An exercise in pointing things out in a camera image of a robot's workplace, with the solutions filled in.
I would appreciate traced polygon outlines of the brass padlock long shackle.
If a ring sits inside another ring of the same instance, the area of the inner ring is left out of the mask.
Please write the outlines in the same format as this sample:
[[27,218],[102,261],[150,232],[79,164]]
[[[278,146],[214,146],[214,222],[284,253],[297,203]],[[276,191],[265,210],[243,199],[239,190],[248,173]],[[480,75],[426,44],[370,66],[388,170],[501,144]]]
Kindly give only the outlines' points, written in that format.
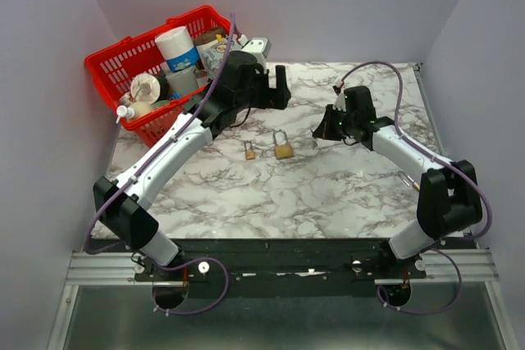
[[274,153],[277,160],[284,160],[294,157],[294,149],[290,144],[288,135],[284,130],[273,130]]

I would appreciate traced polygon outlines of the small brass padlock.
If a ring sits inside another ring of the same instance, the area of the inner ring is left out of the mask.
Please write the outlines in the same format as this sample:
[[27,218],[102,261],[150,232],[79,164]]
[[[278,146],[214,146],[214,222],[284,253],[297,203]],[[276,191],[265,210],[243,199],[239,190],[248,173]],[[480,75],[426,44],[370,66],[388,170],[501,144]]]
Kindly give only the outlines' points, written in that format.
[[251,141],[244,141],[244,156],[247,161],[254,160],[257,157]]

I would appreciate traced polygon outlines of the large brass padlock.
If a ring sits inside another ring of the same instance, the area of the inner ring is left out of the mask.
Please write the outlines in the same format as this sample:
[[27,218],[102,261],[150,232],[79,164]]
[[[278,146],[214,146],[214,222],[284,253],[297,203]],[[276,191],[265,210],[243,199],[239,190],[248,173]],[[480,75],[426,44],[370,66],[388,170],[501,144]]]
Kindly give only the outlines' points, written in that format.
[[420,185],[418,182],[416,182],[411,176],[409,176],[408,174],[406,174],[405,172],[403,171],[400,171],[398,173],[400,179],[403,181],[404,184],[406,184],[407,186],[411,187],[412,189],[416,190],[416,191],[420,191]]

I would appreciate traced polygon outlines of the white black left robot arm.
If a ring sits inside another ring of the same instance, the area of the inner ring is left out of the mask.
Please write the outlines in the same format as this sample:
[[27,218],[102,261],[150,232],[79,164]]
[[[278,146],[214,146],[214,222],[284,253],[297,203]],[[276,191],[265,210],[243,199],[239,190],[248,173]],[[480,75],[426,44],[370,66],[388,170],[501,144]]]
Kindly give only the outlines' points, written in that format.
[[180,248],[148,213],[168,180],[245,109],[284,110],[291,98],[283,65],[269,72],[247,52],[233,51],[221,62],[216,78],[184,106],[169,130],[130,169],[115,180],[103,176],[93,187],[95,222],[101,222],[120,241],[154,261],[164,280],[180,273]]

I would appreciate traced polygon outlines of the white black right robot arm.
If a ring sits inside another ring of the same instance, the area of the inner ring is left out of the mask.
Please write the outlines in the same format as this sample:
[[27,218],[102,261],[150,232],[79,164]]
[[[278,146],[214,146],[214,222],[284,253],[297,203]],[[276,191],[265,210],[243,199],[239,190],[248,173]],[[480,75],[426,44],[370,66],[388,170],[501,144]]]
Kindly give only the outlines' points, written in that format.
[[369,88],[340,92],[326,106],[315,139],[352,139],[396,164],[419,187],[416,219],[391,237],[377,258],[378,270],[394,278],[407,268],[407,259],[439,239],[465,230],[482,218],[476,171],[469,161],[451,161],[403,134],[388,116],[377,116]]

